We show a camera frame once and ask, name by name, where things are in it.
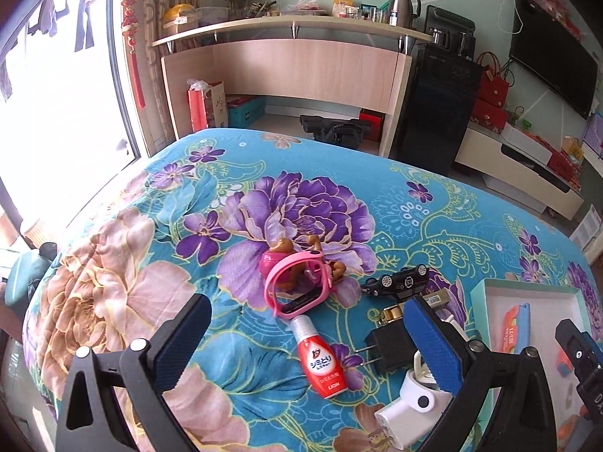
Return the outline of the yellow domed container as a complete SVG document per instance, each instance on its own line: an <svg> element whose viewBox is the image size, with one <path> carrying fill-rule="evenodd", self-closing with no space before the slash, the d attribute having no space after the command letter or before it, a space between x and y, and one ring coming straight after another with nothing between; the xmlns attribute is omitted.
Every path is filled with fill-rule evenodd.
<svg viewBox="0 0 603 452"><path fill-rule="evenodd" d="M175 34L197 28L196 8L182 3L169 8L161 17L161 36L170 37Z"/></svg>

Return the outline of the red gift bag on floor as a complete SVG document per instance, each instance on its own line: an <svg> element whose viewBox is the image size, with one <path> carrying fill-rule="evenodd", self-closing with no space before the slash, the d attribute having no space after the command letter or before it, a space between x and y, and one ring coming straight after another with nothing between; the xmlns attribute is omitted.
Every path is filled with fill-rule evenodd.
<svg viewBox="0 0 603 452"><path fill-rule="evenodd" d="M196 133L207 128L227 128L228 107L224 83L189 79L187 85L192 131Z"/></svg>

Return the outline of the black bag under desk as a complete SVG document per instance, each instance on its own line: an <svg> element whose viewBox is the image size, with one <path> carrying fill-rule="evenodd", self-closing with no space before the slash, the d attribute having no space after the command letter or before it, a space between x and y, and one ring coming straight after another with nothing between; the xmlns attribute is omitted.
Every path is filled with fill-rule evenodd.
<svg viewBox="0 0 603 452"><path fill-rule="evenodd" d="M301 115L303 130L312 134L315 141L358 150L371 132L369 121L361 119L322 118L319 115Z"/></svg>

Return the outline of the cream TV stand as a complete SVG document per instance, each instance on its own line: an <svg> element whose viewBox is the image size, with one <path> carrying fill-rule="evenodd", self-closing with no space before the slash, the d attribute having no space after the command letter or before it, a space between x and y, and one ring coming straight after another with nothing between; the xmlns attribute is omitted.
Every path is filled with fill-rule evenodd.
<svg viewBox="0 0 603 452"><path fill-rule="evenodd" d="M568 220L584 204L583 197L547 165L472 122L467 125L456 162L509 184Z"/></svg>

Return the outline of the white charger with cable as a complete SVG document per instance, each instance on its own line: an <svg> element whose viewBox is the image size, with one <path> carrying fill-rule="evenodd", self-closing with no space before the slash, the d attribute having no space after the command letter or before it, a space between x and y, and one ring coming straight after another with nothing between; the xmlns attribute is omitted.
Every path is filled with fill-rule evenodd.
<svg viewBox="0 0 603 452"><path fill-rule="evenodd" d="M441 390L419 351L406 372L399 397L374 413L379 430L390 446L404 450L426 436L452 401Z"/></svg>

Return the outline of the black toy car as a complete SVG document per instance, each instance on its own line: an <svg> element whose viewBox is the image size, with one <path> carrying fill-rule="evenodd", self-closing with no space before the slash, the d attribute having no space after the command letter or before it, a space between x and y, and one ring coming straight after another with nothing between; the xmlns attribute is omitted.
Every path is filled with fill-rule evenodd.
<svg viewBox="0 0 603 452"><path fill-rule="evenodd" d="M404 267L398 272L386 273L379 278L368 278L360 285L365 295L392 297L398 302L419 294L429 280L429 268L424 264Z"/></svg>

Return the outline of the teal storage box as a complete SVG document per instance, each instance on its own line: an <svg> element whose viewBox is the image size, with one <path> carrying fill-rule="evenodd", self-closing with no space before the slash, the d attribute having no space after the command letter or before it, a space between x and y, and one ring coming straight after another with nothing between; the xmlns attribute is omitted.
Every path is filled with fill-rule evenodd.
<svg viewBox="0 0 603 452"><path fill-rule="evenodd" d="M265 114L265 96L227 96L228 127L249 128Z"/></svg>

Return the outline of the beige patterned curtain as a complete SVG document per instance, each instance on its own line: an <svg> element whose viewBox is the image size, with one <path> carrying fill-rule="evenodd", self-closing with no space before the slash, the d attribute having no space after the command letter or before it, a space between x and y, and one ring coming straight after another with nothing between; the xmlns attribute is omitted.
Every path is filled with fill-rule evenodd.
<svg viewBox="0 0 603 452"><path fill-rule="evenodd" d="M152 43L165 37L164 16L168 10L177 4L198 7L201 3L202 0L140 1L141 41L137 45L137 50L145 106L139 115L150 154L161 151L175 141L161 69L161 57L165 55L165 50L154 47Z"/></svg>

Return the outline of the floral blue table cloth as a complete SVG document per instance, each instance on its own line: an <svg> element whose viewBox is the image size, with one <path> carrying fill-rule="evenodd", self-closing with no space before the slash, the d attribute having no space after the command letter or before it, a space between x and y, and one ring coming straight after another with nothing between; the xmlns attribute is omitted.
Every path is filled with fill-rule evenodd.
<svg viewBox="0 0 603 452"><path fill-rule="evenodd" d="M194 294L211 323L165 401L202 451L376 451L410 372L385 307L422 288L468 336L484 279L565 288L595 339L602 302L575 243L457 180L244 130L171 145L70 238L24 317L24 361L58 412L81 348L148 339Z"/></svg>

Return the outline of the red white Lion bottle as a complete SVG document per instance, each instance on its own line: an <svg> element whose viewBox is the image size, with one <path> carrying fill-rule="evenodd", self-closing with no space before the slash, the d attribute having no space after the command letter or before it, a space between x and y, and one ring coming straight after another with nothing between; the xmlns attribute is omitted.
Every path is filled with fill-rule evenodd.
<svg viewBox="0 0 603 452"><path fill-rule="evenodd" d="M290 321L297 352L311 387L330 399L347 390L346 377L331 347L320 337L310 317L298 315Z"/></svg>

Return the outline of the pink watch with bear toy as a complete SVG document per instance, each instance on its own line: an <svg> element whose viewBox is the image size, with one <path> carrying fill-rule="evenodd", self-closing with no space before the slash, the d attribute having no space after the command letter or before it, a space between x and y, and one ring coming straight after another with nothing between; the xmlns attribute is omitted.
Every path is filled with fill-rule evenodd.
<svg viewBox="0 0 603 452"><path fill-rule="evenodd" d="M317 235L308 237L307 249L297 250L282 238L267 250L257 269L264 277L264 298L273 315L290 321L318 306L336 292L346 274L341 261L329 261Z"/></svg>

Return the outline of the white tray with green rim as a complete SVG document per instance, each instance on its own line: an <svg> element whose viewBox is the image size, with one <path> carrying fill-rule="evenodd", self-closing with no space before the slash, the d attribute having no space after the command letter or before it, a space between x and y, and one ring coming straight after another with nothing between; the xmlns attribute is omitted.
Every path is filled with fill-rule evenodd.
<svg viewBox="0 0 603 452"><path fill-rule="evenodd" d="M540 354L557 426L557 449L577 451L593 430L577 393L579 379L555 338L557 324L569 319L579 331L592 330L580 290L509 279L484 279L469 293L471 324L466 334L493 351L519 353L533 346Z"/></svg>

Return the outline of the red gift bags on stand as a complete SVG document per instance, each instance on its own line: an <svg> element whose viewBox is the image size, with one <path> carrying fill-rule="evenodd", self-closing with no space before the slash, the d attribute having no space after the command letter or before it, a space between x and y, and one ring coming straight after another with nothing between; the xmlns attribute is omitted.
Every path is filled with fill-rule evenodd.
<svg viewBox="0 0 603 452"><path fill-rule="evenodd" d="M495 134L500 134L507 122L504 106L511 84L506 80L500 60L495 53L481 52L476 63L482 67L482 73L470 121Z"/></svg>

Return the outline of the wall mounted black television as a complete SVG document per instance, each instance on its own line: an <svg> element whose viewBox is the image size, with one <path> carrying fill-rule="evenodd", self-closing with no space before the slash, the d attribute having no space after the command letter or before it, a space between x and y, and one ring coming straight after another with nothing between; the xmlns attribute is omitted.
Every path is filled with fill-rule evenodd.
<svg viewBox="0 0 603 452"><path fill-rule="evenodd" d="M582 118L591 114L598 65L591 53L534 0L514 0L509 58L546 84Z"/></svg>

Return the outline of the blue and coral toy block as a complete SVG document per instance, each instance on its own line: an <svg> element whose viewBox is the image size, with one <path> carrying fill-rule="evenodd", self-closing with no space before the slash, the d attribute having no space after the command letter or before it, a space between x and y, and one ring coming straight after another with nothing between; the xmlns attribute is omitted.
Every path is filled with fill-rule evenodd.
<svg viewBox="0 0 603 452"><path fill-rule="evenodd" d="M501 351L520 354L530 345L530 304L512 306L504 315Z"/></svg>

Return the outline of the steel thermos jug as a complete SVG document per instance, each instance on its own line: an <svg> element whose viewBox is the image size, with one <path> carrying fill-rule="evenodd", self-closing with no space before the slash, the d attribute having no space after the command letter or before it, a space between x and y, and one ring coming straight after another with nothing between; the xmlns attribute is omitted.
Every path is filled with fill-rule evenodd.
<svg viewBox="0 0 603 452"><path fill-rule="evenodd" d="M389 24L392 27L413 27L414 20L420 17L421 0L390 0Z"/></svg>

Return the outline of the black water dispenser cabinet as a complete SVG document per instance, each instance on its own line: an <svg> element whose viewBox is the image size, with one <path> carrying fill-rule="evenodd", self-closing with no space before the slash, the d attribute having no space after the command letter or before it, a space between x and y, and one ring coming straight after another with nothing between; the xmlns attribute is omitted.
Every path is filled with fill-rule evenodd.
<svg viewBox="0 0 603 452"><path fill-rule="evenodd" d="M424 31L432 41L414 52L389 157L445 176L463 142L481 80L474 61L475 23L429 5Z"/></svg>

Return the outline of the black power adapter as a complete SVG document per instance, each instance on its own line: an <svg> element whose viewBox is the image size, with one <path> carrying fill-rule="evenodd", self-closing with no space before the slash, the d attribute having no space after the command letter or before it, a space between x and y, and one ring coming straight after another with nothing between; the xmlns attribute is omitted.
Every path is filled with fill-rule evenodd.
<svg viewBox="0 0 603 452"><path fill-rule="evenodd" d="M380 375L405 370L413 365L417 351L401 319L385 324L370 331L365 338L365 346L356 349L355 353L367 354L364 365L371 364Z"/></svg>

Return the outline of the wooden curved desk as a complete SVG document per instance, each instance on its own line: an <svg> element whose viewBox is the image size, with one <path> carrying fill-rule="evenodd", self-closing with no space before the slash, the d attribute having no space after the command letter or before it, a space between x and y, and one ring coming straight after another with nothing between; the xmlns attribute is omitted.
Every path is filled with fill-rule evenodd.
<svg viewBox="0 0 603 452"><path fill-rule="evenodd" d="M345 32L396 41L396 50L303 39L302 30ZM199 27L153 42L161 59L168 111L177 138L191 134L189 79L222 82L234 95L264 95L336 103L383 114L378 154L389 156L417 44L431 35L385 23L342 17L261 17Z"/></svg>

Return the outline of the red hanging knot decoration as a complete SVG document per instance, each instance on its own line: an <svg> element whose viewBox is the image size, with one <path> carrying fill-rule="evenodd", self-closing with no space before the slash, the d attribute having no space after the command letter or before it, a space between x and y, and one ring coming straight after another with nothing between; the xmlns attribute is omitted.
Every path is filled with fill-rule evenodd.
<svg viewBox="0 0 603 452"><path fill-rule="evenodd" d="M136 35L139 27L139 21L135 11L137 2L138 0L119 0L119 3L121 3L122 6L121 32L126 46L131 87L137 108L144 109L145 100L139 76L136 53Z"/></svg>

